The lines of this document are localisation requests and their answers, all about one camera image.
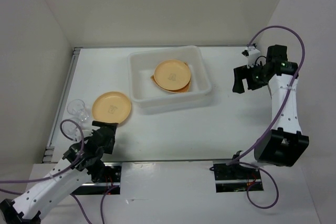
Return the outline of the clear glass cup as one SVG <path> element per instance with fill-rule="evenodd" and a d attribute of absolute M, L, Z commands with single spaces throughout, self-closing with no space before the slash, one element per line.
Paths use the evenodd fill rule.
<path fill-rule="evenodd" d="M 81 121 L 78 118 L 70 118 L 63 120 L 60 126 L 63 135 L 74 142 L 80 142 L 82 139 L 80 130 L 76 126 L 77 124 L 81 128 Z"/>
<path fill-rule="evenodd" d="M 87 122 L 90 118 L 89 110 L 84 101 L 80 99 L 70 101 L 67 105 L 67 112 L 77 117 L 81 122 Z"/>

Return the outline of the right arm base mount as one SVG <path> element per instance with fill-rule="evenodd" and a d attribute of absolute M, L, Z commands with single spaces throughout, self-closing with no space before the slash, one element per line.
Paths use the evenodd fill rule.
<path fill-rule="evenodd" d="M 214 162 L 209 168 L 214 174 L 217 193 L 263 191 L 260 171 L 240 164 L 227 165 Z"/>

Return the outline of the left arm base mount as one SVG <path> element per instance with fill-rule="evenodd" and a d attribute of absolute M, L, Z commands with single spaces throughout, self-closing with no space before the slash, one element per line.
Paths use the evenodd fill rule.
<path fill-rule="evenodd" d="M 122 173 L 122 163 L 105 163 L 106 169 L 101 178 L 93 183 L 88 182 L 77 188 L 73 194 L 76 196 L 82 195 L 103 195 L 111 187 L 115 187 L 110 191 L 109 195 L 120 194 L 120 182 Z"/>

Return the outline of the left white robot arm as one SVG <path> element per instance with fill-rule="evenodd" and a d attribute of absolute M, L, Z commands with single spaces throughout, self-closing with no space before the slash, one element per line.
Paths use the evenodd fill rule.
<path fill-rule="evenodd" d="M 1 202 L 1 215 L 6 223 L 40 223 L 64 198 L 85 183 L 97 183 L 111 169 L 102 157 L 115 145 L 117 123 L 93 121 L 90 136 L 73 143 L 55 167 L 43 178 L 32 179 L 29 190 L 15 199 Z"/>

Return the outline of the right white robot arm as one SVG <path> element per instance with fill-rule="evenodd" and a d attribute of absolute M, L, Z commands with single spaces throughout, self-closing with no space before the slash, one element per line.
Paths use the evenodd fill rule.
<path fill-rule="evenodd" d="M 234 93 L 245 89 L 257 90 L 267 87 L 271 96 L 271 127 L 261 136 L 251 152 L 242 152 L 241 160 L 230 165 L 231 175 L 242 178 L 248 173 L 248 165 L 275 165 L 291 167 L 309 145 L 297 113 L 298 64 L 287 58 L 287 47 L 268 47 L 266 56 L 254 46 L 242 54 L 247 64 L 234 69 Z"/>

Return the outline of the clear glass cup front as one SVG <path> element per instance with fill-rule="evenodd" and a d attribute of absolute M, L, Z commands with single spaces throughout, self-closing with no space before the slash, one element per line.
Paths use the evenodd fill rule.
<path fill-rule="evenodd" d="M 63 120 L 60 126 L 63 135 L 74 142 L 80 142 L 82 139 L 80 130 L 76 126 L 77 124 L 81 128 L 81 121 L 78 118 L 70 118 Z"/>

